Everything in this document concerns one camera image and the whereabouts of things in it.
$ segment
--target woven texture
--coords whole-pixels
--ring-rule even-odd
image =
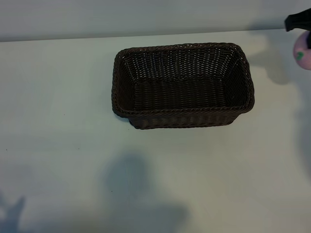
[[[116,56],[112,108],[135,128],[227,125],[253,106],[249,64],[235,44],[131,48]]]

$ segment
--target gray background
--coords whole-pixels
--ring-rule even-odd
[[[309,0],[1,0],[0,41],[277,29]]]

